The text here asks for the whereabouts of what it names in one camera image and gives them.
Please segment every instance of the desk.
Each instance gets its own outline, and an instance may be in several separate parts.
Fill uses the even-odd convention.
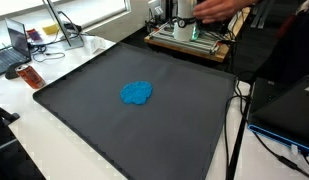
[[[114,45],[113,42],[106,41],[106,43],[107,48]],[[58,44],[49,46],[48,50],[63,51]],[[32,61],[29,64],[41,74],[47,83],[51,83],[96,55],[90,55],[85,47],[64,53],[66,56],[62,60],[44,63]],[[247,94],[249,88],[248,84],[240,83],[243,94]],[[32,98],[34,92],[35,90],[20,78],[6,80],[4,76],[0,76],[0,106],[8,112],[17,112],[21,116],[20,119],[10,124],[9,128],[46,179],[125,179],[71,129],[37,104]],[[230,156],[241,123],[239,103],[238,99],[232,101],[228,113]],[[207,179],[225,179],[223,136],[222,132]]]
[[[248,14],[250,13],[250,8],[244,8],[242,12],[243,12],[242,13],[243,16],[240,16],[238,20],[235,22],[235,25],[233,26],[232,31],[235,36],[237,36],[240,30],[242,29],[243,24]],[[205,51],[203,53],[201,51],[197,51],[194,49],[180,47],[173,43],[157,41],[155,39],[152,39],[150,36],[145,37],[144,41],[151,45],[160,46],[160,47],[167,48],[167,49],[172,49],[174,51],[183,52],[186,54],[194,55],[197,57],[201,57],[204,59],[209,59],[209,60],[213,60],[217,62],[223,62],[229,53],[229,47],[227,45],[221,45],[215,54],[210,54],[208,51]]]
[[[262,136],[260,136],[260,138],[275,153],[293,160],[291,158],[291,150],[289,148],[268,138]],[[303,157],[298,156],[298,158],[300,160],[297,164],[302,165],[307,170],[307,172],[309,172],[309,166],[305,163]],[[261,145],[261,143],[256,139],[255,135],[250,130],[245,128],[239,160],[236,167],[235,180],[250,179],[307,180],[308,178],[297,171],[291,170],[279,162]]]

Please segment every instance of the window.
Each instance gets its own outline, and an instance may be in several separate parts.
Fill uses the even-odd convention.
[[[0,1],[0,16],[42,6],[42,0],[3,0]]]
[[[57,9],[83,28],[127,11],[125,0],[74,0]]]
[[[58,11],[63,11],[75,24],[81,25],[83,28],[127,11],[125,0],[52,1],[58,2],[55,3]],[[45,10],[42,0],[2,0],[0,1],[0,20],[3,20],[8,14],[13,17],[39,9]]]

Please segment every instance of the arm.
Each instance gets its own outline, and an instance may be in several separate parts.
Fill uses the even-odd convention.
[[[203,23],[222,21],[259,0],[205,0],[194,8],[194,16]]]

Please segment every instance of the laptop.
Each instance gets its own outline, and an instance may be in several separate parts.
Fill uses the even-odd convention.
[[[5,18],[11,40],[11,48],[0,51],[0,75],[16,62],[27,63],[31,60],[24,24]]]
[[[260,96],[262,92],[264,98],[267,95],[264,89],[256,86],[257,83],[252,92],[251,107],[257,104],[256,99],[260,99],[256,95]],[[278,93],[264,106],[254,111],[250,109],[248,129],[288,147],[296,145],[301,152],[309,154],[309,76]]]

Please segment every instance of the black tray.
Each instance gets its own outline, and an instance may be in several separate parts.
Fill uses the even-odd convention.
[[[120,99],[134,81],[153,85],[144,105]],[[118,43],[33,97],[129,179],[201,180],[233,81],[224,72]]]

